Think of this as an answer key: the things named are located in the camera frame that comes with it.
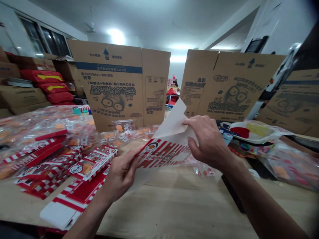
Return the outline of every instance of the table surface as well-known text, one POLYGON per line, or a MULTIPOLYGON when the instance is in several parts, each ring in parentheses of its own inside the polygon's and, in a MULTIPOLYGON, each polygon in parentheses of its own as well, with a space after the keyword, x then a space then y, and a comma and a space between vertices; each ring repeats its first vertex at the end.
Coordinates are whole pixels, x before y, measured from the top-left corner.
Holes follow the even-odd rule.
MULTIPOLYGON (((135 147, 137 142, 124 147, 135 147)), ((74 180, 70 177, 45 200, 20 192, 14 180, 0 181, 0 220, 52 227, 41 210, 74 180)), ((256 179, 309 234, 317 226, 318 194, 256 179)), ((164 168, 140 189, 126 193, 107 211, 99 235, 122 238, 258 238, 220 176, 199 178, 192 167, 164 168)))

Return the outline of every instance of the clear plastic bag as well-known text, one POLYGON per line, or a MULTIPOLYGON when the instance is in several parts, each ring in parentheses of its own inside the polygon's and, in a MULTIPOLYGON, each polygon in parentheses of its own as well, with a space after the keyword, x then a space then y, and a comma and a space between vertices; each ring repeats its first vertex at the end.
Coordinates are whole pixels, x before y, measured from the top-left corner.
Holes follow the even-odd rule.
POLYGON ((127 130, 136 130, 135 119, 116 120, 113 122, 114 130, 125 132, 127 130))

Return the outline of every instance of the orange snack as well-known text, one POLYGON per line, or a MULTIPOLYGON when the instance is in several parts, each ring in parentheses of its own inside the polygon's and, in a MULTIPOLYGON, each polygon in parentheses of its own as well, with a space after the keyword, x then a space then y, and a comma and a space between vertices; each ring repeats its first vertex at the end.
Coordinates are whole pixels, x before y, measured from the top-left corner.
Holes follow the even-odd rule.
POLYGON ((120 132, 123 132, 123 127, 120 124, 116 126, 116 129, 120 132))

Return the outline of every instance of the ceiling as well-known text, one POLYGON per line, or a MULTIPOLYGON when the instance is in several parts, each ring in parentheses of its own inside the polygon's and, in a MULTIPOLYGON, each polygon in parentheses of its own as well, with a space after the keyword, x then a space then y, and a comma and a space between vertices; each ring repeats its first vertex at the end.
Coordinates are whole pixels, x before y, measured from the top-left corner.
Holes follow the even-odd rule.
POLYGON ((253 22, 247 22, 244 26, 239 28, 237 31, 217 43, 213 46, 212 50, 237 50, 240 51, 247 38, 249 30, 252 26, 253 22))
POLYGON ((145 48, 192 49, 203 44, 247 0, 29 1, 87 35, 107 35, 116 28, 124 36, 138 36, 145 48), (89 33, 91 21, 96 33, 89 33))

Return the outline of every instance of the window frame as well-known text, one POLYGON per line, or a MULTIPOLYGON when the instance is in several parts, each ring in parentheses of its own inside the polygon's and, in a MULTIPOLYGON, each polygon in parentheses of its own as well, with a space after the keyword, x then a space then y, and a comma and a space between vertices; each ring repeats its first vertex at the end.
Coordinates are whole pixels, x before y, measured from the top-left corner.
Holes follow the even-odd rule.
POLYGON ((16 14, 17 14, 17 17, 19 18, 19 20, 20 20, 22 25, 23 25, 23 23, 22 23, 21 19, 24 19, 26 21, 32 22, 33 24, 36 25, 37 31, 39 32, 39 35, 40 35, 40 38, 41 38, 40 40, 44 44, 43 47, 44 47, 45 50, 48 50, 48 52, 50 54, 52 54, 52 51, 51 51, 50 46, 49 46, 49 44, 48 44, 48 42, 47 42, 47 40, 45 38, 44 32, 42 30, 42 27, 62 35, 64 37, 65 42, 66 42, 66 46, 67 46, 67 48, 69 50, 69 53, 70 53, 70 55, 72 57, 72 53, 71 53, 69 44, 67 43, 67 39, 77 40, 76 38, 74 38, 74 37, 70 36, 69 34, 66 34, 66 33, 64 33, 64 32, 62 32, 62 31, 60 31, 58 29, 55 29, 55 28, 53 28, 53 27, 51 27, 51 26, 49 26, 49 25, 47 25, 47 24, 45 24, 45 23, 43 23, 43 22, 41 22, 41 21, 39 21, 39 20, 37 20, 37 19, 35 19, 33 17, 30 17, 30 16, 28 16, 28 15, 22 13, 22 12, 16 11, 16 14))

